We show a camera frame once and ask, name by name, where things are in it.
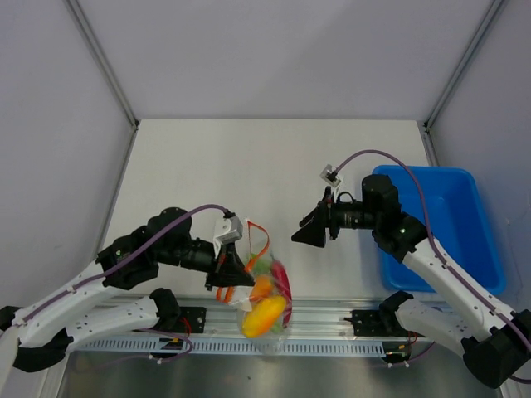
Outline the green grape bunch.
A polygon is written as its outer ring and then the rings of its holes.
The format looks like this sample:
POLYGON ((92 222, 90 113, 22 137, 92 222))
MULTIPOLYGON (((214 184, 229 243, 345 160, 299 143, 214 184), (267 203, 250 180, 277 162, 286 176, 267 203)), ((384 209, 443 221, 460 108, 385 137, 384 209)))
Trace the green grape bunch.
POLYGON ((253 256, 250 259, 248 265, 250 266, 249 272, 253 276, 261 274, 270 274, 272 260, 270 260, 269 258, 258 258, 257 256, 253 256))

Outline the red orange mango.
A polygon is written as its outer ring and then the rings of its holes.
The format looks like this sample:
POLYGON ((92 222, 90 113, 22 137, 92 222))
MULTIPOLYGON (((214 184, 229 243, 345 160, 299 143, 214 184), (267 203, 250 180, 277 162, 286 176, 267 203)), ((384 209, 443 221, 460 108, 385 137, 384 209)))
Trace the red orange mango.
POLYGON ((270 296, 273 293, 274 288, 275 286, 269 275, 258 275, 255 279, 255 285, 250 294, 250 301, 257 302, 270 296))

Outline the red chili pepper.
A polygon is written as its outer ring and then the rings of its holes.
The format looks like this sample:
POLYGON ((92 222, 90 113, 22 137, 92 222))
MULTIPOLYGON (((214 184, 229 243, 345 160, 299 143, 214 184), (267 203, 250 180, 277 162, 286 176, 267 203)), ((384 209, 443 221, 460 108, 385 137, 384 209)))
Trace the red chili pepper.
POLYGON ((286 300, 286 307, 283 315, 283 328, 287 328, 290 323, 292 314, 292 296, 290 289, 289 277, 285 271, 284 265, 279 261, 274 261, 271 266, 271 273, 275 279, 275 286, 280 294, 286 300))

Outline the clear zip bag red zipper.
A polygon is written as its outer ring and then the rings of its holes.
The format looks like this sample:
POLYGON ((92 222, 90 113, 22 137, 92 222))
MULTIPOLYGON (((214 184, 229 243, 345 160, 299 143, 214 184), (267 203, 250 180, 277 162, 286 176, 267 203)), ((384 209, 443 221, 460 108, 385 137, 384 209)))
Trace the clear zip bag red zipper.
POLYGON ((244 265, 254 278, 251 287, 218 288, 216 300, 236 310, 238 331, 258 352, 281 354, 290 334, 293 299, 284 265, 272 250, 264 226, 246 219, 244 265))

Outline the orange yellow mango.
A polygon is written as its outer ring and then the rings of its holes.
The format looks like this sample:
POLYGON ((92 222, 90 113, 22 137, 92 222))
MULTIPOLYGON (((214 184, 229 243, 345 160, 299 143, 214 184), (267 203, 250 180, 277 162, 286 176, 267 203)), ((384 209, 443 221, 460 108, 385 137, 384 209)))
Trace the orange yellow mango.
POLYGON ((244 316, 241 324, 242 334, 254 338, 268 332, 283 314, 286 306, 286 299, 280 295, 262 299, 244 316))

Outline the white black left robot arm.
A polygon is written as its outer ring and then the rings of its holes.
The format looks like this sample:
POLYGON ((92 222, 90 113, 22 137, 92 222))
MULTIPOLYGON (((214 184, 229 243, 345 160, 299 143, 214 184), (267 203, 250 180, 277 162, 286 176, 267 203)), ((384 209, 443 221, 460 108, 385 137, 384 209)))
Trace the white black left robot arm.
POLYGON ((210 241, 192 238, 192 217, 206 206, 170 207, 103 249, 74 279, 25 308, 1 310, 1 376, 13 368, 37 372, 78 346, 119 332, 174 332, 182 309, 171 289, 99 311, 106 299, 158 277, 160 265, 205 274, 205 287, 251 287, 255 280, 236 251, 243 236, 237 215, 222 208, 210 241))

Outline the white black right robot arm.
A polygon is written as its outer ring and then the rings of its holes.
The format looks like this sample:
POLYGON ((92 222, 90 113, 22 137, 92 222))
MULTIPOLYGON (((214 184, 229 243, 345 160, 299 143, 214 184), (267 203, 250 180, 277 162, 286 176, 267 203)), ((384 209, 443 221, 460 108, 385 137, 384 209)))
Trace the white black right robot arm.
POLYGON ((380 305, 384 332, 419 332, 461 357, 475 379, 492 389, 514 380, 529 361, 530 312, 516 312, 465 272, 434 237, 428 221, 402 211, 388 176, 365 177, 359 201, 342 202, 326 188, 299 227, 292 241, 319 248, 342 229, 370 231, 380 250, 420 276, 453 310, 443 313, 399 291, 380 305))

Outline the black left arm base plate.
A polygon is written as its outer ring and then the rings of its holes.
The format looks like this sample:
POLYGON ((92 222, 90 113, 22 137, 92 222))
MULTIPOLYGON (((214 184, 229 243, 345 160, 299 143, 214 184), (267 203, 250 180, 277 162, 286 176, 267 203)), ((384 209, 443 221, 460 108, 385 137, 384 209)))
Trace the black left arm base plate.
POLYGON ((207 318, 205 307, 181 307, 181 316, 169 329, 182 334, 203 334, 207 318))

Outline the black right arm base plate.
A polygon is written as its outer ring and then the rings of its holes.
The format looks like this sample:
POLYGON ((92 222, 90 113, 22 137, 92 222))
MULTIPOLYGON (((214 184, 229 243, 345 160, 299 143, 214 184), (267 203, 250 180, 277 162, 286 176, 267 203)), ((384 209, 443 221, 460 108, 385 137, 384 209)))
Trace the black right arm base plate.
POLYGON ((352 325, 357 337, 411 337, 415 334, 403 328, 393 313, 381 310, 354 309, 343 320, 352 325))

